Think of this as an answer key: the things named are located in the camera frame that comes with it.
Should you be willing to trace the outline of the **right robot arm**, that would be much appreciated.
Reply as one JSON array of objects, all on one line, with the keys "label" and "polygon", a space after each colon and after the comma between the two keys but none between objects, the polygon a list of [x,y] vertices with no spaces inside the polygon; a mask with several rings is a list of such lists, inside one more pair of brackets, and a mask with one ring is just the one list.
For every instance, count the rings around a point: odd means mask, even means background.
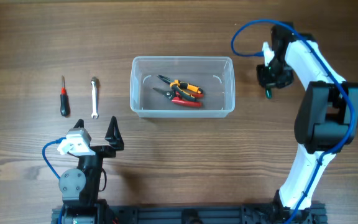
[{"label": "right robot arm", "polygon": [[272,97],[272,89],[292,84],[295,77],[305,95],[294,124],[295,160],[275,193],[270,221],[301,223],[311,212],[311,198],[325,168],[355,136],[358,83],[338,75],[313,36],[295,32],[291,23],[276,23],[271,37],[272,42],[262,47],[265,62],[257,66],[257,79],[266,97]]}]

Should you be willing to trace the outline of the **green handle screwdriver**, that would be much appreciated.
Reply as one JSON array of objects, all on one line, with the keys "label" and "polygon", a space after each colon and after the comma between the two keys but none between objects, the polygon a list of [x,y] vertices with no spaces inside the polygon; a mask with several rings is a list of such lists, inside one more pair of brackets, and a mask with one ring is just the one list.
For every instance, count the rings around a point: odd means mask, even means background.
[{"label": "green handle screwdriver", "polygon": [[265,95],[266,95],[267,99],[271,99],[272,98],[272,89],[271,88],[266,88],[265,89]]}]

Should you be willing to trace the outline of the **black red-collar screwdriver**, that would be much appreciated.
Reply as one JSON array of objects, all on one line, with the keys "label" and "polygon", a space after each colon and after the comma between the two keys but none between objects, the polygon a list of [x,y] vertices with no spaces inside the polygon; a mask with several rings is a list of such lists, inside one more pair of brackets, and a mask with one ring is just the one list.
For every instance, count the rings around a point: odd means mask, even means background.
[{"label": "black red-collar screwdriver", "polygon": [[60,113],[66,117],[70,115],[70,105],[68,101],[68,95],[65,88],[65,77],[62,76],[62,88],[60,93]]}]

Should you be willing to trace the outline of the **clear plastic container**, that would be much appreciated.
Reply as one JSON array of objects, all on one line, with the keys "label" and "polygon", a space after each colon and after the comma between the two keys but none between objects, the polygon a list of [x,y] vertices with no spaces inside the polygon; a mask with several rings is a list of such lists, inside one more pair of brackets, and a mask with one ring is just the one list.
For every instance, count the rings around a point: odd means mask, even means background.
[{"label": "clear plastic container", "polygon": [[[174,104],[159,76],[196,85],[201,107]],[[235,108],[234,67],[229,57],[138,56],[132,62],[130,105],[141,118],[224,118]]]}]

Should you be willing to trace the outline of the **red handle snips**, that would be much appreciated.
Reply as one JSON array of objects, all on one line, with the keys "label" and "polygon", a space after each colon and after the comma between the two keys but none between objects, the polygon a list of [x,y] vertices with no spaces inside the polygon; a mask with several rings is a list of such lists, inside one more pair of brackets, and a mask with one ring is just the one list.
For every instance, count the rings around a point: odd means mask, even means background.
[{"label": "red handle snips", "polygon": [[202,103],[200,101],[198,101],[197,99],[202,98],[203,94],[195,93],[195,94],[193,94],[193,96],[196,98],[196,101],[189,101],[189,100],[184,99],[184,97],[182,97],[179,94],[179,92],[177,92],[175,90],[163,90],[163,89],[156,88],[156,87],[153,87],[153,89],[156,92],[162,94],[164,97],[168,98],[174,104],[192,107],[192,108],[200,108],[202,106]]}]

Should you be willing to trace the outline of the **orange black needle-nose pliers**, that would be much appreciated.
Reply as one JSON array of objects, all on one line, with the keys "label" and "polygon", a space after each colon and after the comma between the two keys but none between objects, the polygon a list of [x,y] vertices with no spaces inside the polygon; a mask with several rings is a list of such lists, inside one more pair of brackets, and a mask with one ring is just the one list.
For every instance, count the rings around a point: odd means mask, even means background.
[{"label": "orange black needle-nose pliers", "polygon": [[170,85],[170,88],[178,93],[181,97],[188,101],[196,101],[197,98],[204,96],[204,91],[196,85],[190,83],[181,82],[179,80],[172,80],[163,75],[157,75],[159,79]]}]

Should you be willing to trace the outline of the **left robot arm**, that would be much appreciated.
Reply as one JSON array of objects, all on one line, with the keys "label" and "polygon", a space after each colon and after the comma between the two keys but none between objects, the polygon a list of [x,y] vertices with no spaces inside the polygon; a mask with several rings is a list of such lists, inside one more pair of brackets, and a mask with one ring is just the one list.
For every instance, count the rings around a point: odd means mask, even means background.
[{"label": "left robot arm", "polygon": [[108,142],[106,145],[91,146],[84,121],[79,119],[59,144],[59,153],[78,158],[78,165],[59,178],[63,205],[53,212],[52,223],[119,223],[107,201],[98,198],[104,190],[100,187],[101,178],[107,177],[103,159],[115,158],[117,151],[124,149],[115,116],[110,120],[105,140]]}]

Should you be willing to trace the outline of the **silver combination wrench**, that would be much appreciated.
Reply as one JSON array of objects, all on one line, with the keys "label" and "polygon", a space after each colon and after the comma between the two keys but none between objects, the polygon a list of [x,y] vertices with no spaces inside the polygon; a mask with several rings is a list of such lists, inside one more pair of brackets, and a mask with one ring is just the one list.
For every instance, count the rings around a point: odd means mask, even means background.
[{"label": "silver combination wrench", "polygon": [[92,114],[91,117],[93,119],[98,119],[98,86],[97,86],[98,79],[96,77],[93,77],[91,79],[91,86],[92,86]]}]

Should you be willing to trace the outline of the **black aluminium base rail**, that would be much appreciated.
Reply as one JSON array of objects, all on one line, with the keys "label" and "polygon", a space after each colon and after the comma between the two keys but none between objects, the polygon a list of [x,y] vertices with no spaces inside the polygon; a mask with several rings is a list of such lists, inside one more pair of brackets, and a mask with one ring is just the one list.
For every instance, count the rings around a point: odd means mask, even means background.
[{"label": "black aluminium base rail", "polygon": [[[182,211],[186,207],[135,207],[111,206],[115,223],[154,224],[181,223]],[[269,204],[245,204],[241,206],[193,207],[203,223],[253,224],[270,223]],[[310,207],[309,215],[302,221],[294,219],[293,223],[327,223],[325,204],[317,203]]]}]

